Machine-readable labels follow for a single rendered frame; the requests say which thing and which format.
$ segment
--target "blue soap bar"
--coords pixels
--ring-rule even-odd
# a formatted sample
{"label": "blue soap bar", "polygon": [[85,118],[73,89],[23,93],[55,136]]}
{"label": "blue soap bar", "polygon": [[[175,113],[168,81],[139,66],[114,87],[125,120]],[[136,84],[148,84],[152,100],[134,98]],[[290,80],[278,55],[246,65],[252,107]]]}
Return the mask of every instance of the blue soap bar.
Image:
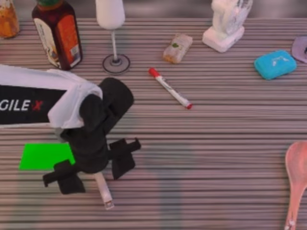
{"label": "blue soap bar", "polygon": [[297,64],[287,51],[278,50],[257,58],[254,66],[264,79],[272,80],[294,71]]}

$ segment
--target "red and white marker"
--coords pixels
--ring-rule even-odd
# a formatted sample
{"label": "red and white marker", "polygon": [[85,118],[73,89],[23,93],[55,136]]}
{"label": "red and white marker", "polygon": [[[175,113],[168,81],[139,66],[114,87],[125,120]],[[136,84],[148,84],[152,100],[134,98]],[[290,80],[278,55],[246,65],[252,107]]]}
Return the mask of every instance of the red and white marker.
{"label": "red and white marker", "polygon": [[173,87],[171,87],[166,79],[158,73],[154,68],[149,69],[149,74],[152,75],[173,97],[177,99],[184,107],[187,109],[192,108],[192,103],[188,101],[188,99],[184,98],[180,93],[178,93]]}

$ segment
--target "spoon handle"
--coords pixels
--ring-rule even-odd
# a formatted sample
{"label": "spoon handle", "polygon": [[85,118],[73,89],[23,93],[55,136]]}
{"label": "spoon handle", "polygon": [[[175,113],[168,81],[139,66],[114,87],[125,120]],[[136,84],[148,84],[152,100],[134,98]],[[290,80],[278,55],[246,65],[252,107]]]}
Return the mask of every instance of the spoon handle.
{"label": "spoon handle", "polygon": [[295,230],[299,205],[301,203],[304,190],[305,189],[301,186],[291,186],[289,209],[284,230]]}

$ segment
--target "sauce bottle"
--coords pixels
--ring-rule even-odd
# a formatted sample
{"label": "sauce bottle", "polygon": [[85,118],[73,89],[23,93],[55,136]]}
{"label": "sauce bottle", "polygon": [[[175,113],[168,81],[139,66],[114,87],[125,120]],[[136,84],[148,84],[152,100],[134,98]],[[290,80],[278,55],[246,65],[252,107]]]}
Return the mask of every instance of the sauce bottle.
{"label": "sauce bottle", "polygon": [[0,0],[0,37],[15,37],[20,31],[12,0]]}
{"label": "sauce bottle", "polygon": [[70,70],[82,61],[74,9],[64,0],[37,0],[32,18],[51,64]]}

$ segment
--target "glass stem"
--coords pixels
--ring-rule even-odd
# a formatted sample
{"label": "glass stem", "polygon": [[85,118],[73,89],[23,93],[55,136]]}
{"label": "glass stem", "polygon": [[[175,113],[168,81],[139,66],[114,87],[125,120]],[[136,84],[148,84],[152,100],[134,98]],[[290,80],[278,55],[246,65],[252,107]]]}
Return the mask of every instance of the glass stem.
{"label": "glass stem", "polygon": [[113,45],[114,61],[117,61],[118,57],[117,57],[117,51],[116,51],[115,31],[114,31],[114,30],[111,32],[111,36],[112,36],[112,45]]}

